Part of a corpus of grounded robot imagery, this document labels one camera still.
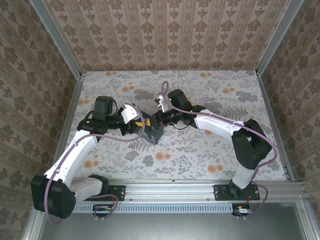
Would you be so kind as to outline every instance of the aluminum frame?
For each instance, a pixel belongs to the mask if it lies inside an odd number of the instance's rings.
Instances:
[[[282,138],[281,138],[281,135],[280,135],[280,131],[279,131],[279,128],[278,128],[278,125],[276,122],[274,112],[271,107],[271,103],[269,101],[269,97],[267,94],[265,84],[264,84],[263,79],[259,73],[257,74],[257,78],[258,78],[259,86],[261,89],[261,94],[263,97],[266,112],[267,112],[269,120],[270,120],[270,124],[271,124],[271,128],[273,131],[273,135],[274,135],[274,139],[275,139],[275,143],[276,143],[276,146],[278,149],[279,156],[285,165],[285,170],[287,171],[286,174],[288,174],[289,180],[294,182],[296,180],[295,176],[294,176],[294,172],[292,171],[292,168],[290,166],[290,162],[289,162],[288,155],[287,155],[287,152],[285,149],[285,145],[284,145]]]
[[[68,65],[69,69],[71,70],[72,74],[74,75],[76,80],[81,78],[82,68],[77,63],[76,59],[74,58],[72,52],[70,51],[68,44],[63,38],[63,34],[60,33],[55,21],[51,17],[45,3],[43,0],[30,0],[34,10],[39,15],[41,21],[45,29],[49,32],[52,40],[54,41],[55,45],[59,49],[59,52],[63,56],[66,64]]]
[[[292,0],[289,2],[284,14],[282,15],[279,24],[277,25],[268,45],[266,46],[258,64],[256,67],[257,73],[262,75],[266,70],[268,63],[270,62],[272,56],[275,54],[279,44],[284,38],[289,26],[294,20],[297,12],[299,11],[304,0]]]
[[[59,158],[66,147],[67,139],[69,136],[71,124],[77,108],[77,103],[80,98],[80,93],[83,88],[83,83],[86,75],[81,76],[80,81],[76,82],[74,88],[70,106],[68,108],[67,117],[65,119],[62,134],[59,139],[56,154],[54,156],[53,163]],[[259,84],[261,87],[263,99],[265,101],[270,121],[276,125],[274,118],[272,119],[271,106],[267,106],[268,96],[264,94],[264,85],[262,79],[259,78]],[[277,128],[273,128],[276,141],[281,144],[280,135],[276,132]],[[286,163],[286,168],[291,169],[289,161]],[[294,182],[294,178],[283,181],[257,181],[268,189],[267,203],[296,203],[296,207],[299,211],[299,217],[303,225],[304,234],[308,240],[320,240],[319,228],[316,224],[314,214],[308,203],[308,195],[305,192],[304,184],[302,182]],[[72,182],[82,181],[81,178],[75,178]],[[228,184],[226,180],[139,180],[139,179],[111,179],[111,185],[126,185],[126,204],[183,204],[183,203],[195,203],[195,204],[220,204],[220,203],[235,203],[235,201],[215,201],[213,185]],[[260,201],[265,197],[265,190],[259,188]],[[45,220],[45,214],[43,212],[32,210],[26,231],[24,233],[23,240],[37,240],[39,238],[42,225]]]

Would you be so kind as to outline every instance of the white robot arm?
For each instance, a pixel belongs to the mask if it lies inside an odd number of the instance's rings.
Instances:
[[[236,159],[240,163],[231,183],[239,190],[245,189],[251,183],[259,162],[267,156],[272,147],[262,138],[246,131],[240,126],[246,126],[264,135],[259,124],[252,119],[247,122],[233,121],[219,116],[205,109],[203,106],[192,106],[180,89],[170,92],[167,96],[174,107],[183,111],[199,114],[188,114],[175,109],[166,110],[169,106],[167,106],[163,97],[159,97],[155,102],[159,108],[161,107],[161,110],[152,115],[150,118],[151,125],[154,127],[165,127],[182,121],[185,125],[196,129],[211,131],[231,141]]]
[[[127,130],[131,120],[139,118],[136,110],[124,104],[117,114],[112,113],[112,98],[100,96],[96,99],[92,118],[87,115],[82,120],[70,145],[60,156],[58,161],[45,172],[44,175],[36,175],[31,181],[33,205],[36,210],[45,210],[45,190],[49,179],[52,179],[47,198],[48,212],[62,219],[67,218],[76,203],[88,199],[103,192],[108,179],[91,175],[84,181],[72,184],[76,170],[83,162],[88,152],[99,142],[100,137],[88,136],[90,134],[105,134],[110,129]]]

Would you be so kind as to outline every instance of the purple cable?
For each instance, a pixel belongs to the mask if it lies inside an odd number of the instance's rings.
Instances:
[[[221,121],[223,121],[223,122],[225,122],[225,123],[228,123],[228,124],[233,124],[233,125],[235,125],[235,126],[237,126],[237,127],[243,128],[243,129],[245,129],[245,130],[247,130],[247,131],[249,131],[249,132],[257,135],[258,137],[260,137],[260,138],[262,138],[263,140],[265,140],[265,141],[272,147],[272,149],[273,149],[273,151],[274,151],[274,156],[273,156],[273,158],[272,158],[271,160],[269,160],[269,161],[266,161],[266,162],[264,162],[264,163],[259,164],[259,165],[256,167],[256,169],[255,169],[255,171],[254,171],[254,173],[253,173],[253,175],[252,175],[252,177],[251,177],[251,182],[252,182],[253,184],[255,184],[255,185],[257,185],[258,187],[261,187],[261,188],[263,188],[263,189],[265,190],[265,197],[264,197],[263,201],[261,202],[260,206],[259,206],[253,213],[251,213],[250,215],[248,215],[246,218],[254,215],[257,211],[259,211],[259,209],[261,209],[261,207],[264,205],[264,203],[265,203],[265,201],[267,200],[267,197],[268,197],[268,190],[267,190],[267,188],[266,188],[265,186],[262,186],[261,184],[256,183],[256,182],[254,181],[254,178],[255,178],[255,176],[257,175],[257,173],[258,173],[258,171],[259,171],[259,168],[261,168],[261,167],[263,167],[263,166],[265,166],[265,165],[271,164],[271,163],[273,163],[273,162],[277,159],[277,157],[278,157],[277,146],[276,146],[275,144],[273,144],[266,136],[262,135],[261,133],[255,131],[255,130],[249,128],[249,127],[246,127],[246,126],[244,126],[244,125],[241,125],[241,124],[239,124],[239,123],[237,123],[237,122],[234,122],[234,121],[232,121],[232,120],[228,120],[228,119],[225,119],[225,118],[220,117],[220,116],[217,116],[217,115],[210,115],[210,114],[205,113],[205,112],[190,112],[190,111],[185,111],[185,110],[182,110],[182,109],[179,109],[179,108],[173,106],[172,103],[166,98],[166,97],[167,97],[168,89],[169,89],[169,83],[168,83],[168,81],[164,81],[164,82],[162,83],[162,86],[161,86],[161,95],[162,95],[163,99],[166,101],[166,103],[167,103],[169,106],[171,106],[173,109],[175,109],[175,110],[177,110],[177,111],[179,111],[179,112],[185,113],[185,114],[193,114],[193,115],[198,115],[198,116],[208,116],[208,117],[210,117],[210,118],[215,118],[215,119],[221,120]]]
[[[114,194],[104,194],[104,195],[100,195],[100,196],[91,196],[90,198],[91,199],[100,199],[100,198],[104,198],[104,197],[113,197],[113,198],[115,198],[115,204],[114,204],[114,206],[113,206],[113,208],[110,210],[110,212],[106,215],[106,216],[104,216],[103,218],[108,218],[113,212],[114,212],[114,210],[116,209],[116,207],[117,207],[117,205],[118,205],[118,197],[116,196],[116,195],[114,195]],[[94,213],[93,213],[93,215],[97,218],[98,216],[97,216],[97,210],[98,209],[101,209],[101,208],[103,208],[103,206],[97,206],[95,209],[94,209]]]
[[[268,198],[268,189],[267,189],[265,186],[263,186],[263,185],[261,185],[261,184],[259,184],[259,183],[256,183],[256,182],[253,181],[253,180],[252,180],[251,182],[252,182],[253,184],[257,185],[258,187],[263,188],[263,189],[265,190],[265,196],[264,196],[261,204],[259,205],[259,207],[258,207],[253,213],[251,213],[250,215],[242,216],[241,213],[235,211],[235,213],[239,215],[238,217],[239,217],[239,218],[242,218],[242,219],[243,219],[243,218],[249,218],[249,217],[252,217],[253,215],[255,215],[255,214],[262,208],[262,206],[265,204],[265,202],[266,202],[266,200],[267,200],[267,198]]]
[[[144,120],[144,117],[142,115],[142,112],[137,108],[135,107],[133,104],[131,103],[126,103],[127,105],[131,106],[139,115],[139,117],[141,118],[141,122],[142,122],[142,130],[141,132],[139,133],[138,136],[132,138],[132,139],[121,139],[121,138],[116,138],[116,137],[113,137],[113,136],[108,136],[108,135],[103,135],[103,134],[88,134],[88,135],[84,135],[82,137],[80,137],[70,148],[69,150],[65,153],[65,155],[62,157],[60,163],[58,164],[58,166],[56,167],[56,169],[54,170],[52,176],[50,177],[47,185],[46,185],[46,188],[45,188],[45,192],[44,192],[44,212],[45,212],[45,216],[46,216],[46,219],[47,221],[52,224],[52,225],[56,225],[56,224],[59,224],[62,219],[60,219],[58,222],[54,222],[52,221],[52,219],[50,218],[50,215],[49,215],[49,209],[48,209],[48,195],[49,195],[49,189],[50,189],[50,186],[51,186],[51,183],[53,181],[53,179],[55,178],[56,174],[59,172],[62,164],[64,163],[64,161],[67,159],[68,155],[72,152],[72,150],[85,138],[88,138],[88,137],[100,137],[100,138],[105,138],[105,139],[111,139],[111,140],[115,140],[115,141],[119,141],[119,142],[124,142],[124,143],[129,143],[129,142],[133,142],[135,140],[137,140],[138,138],[140,138],[142,136],[142,134],[145,132],[145,128],[146,128],[146,123],[145,123],[145,120]]]

